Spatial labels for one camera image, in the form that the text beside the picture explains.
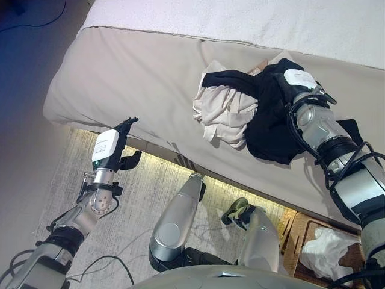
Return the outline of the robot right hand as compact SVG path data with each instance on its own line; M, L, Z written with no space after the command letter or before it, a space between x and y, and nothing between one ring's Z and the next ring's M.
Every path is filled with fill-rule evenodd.
M291 101L300 94L312 92L317 86L313 76L306 71L288 69L283 73L281 88L285 97Z

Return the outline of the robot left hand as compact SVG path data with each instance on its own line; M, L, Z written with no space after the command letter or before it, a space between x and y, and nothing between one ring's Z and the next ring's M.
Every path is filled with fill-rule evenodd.
M98 135L91 159L94 171L110 169L116 173L118 170L129 170L138 165L141 151L135 151L131 156L122 156L131 125L137 121L137 117L130 117Z

